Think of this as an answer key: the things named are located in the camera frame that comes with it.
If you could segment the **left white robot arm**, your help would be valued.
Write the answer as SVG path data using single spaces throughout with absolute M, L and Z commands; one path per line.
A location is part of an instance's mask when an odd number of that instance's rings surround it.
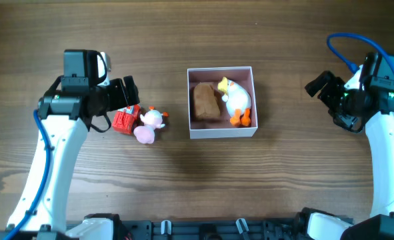
M 131 76 L 110 79 L 106 53 L 69 49 L 63 74 L 39 99 L 33 117 L 39 137 L 21 198 L 0 239 L 128 239 L 117 214 L 90 214 L 67 228 L 66 208 L 76 160 L 94 117 L 139 103 Z

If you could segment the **brown plush bear toy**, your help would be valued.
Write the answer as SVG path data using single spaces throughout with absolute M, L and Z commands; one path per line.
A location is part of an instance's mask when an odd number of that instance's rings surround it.
M 221 115 L 215 91 L 210 83 L 200 83 L 193 90 L 194 113 L 197 119 L 216 119 Z

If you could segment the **red toy fire truck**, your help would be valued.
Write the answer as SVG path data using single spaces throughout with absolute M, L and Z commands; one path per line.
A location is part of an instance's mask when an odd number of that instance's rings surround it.
M 141 106 L 139 104 L 118 109 L 114 116 L 112 127 L 119 133 L 131 135 L 137 126 L 140 112 Z

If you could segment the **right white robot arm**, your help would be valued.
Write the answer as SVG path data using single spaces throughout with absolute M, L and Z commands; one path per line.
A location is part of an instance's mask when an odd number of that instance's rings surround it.
M 364 131 L 373 166 L 370 217 L 358 224 L 305 208 L 296 216 L 295 232 L 310 239 L 394 239 L 394 76 L 379 53 L 368 53 L 348 81 L 324 71 L 306 92 L 327 107 L 334 124 Z

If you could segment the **pink plush pig toy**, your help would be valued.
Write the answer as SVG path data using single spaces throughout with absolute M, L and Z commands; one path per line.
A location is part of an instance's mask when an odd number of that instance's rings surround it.
M 137 126 L 133 130 L 134 136 L 138 142 L 142 144 L 152 144 L 155 140 L 155 130 L 164 128 L 164 117 L 168 117 L 167 112 L 160 112 L 153 106 L 149 107 L 149 111 L 144 115 L 140 114 L 139 118 L 143 125 Z

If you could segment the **white plush duck toy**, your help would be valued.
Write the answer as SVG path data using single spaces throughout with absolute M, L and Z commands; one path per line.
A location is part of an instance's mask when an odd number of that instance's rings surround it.
M 251 125 L 251 97 L 238 83 L 223 77 L 217 84 L 217 90 L 222 92 L 222 101 L 226 104 L 230 115 L 230 124 L 234 127 L 249 127 Z

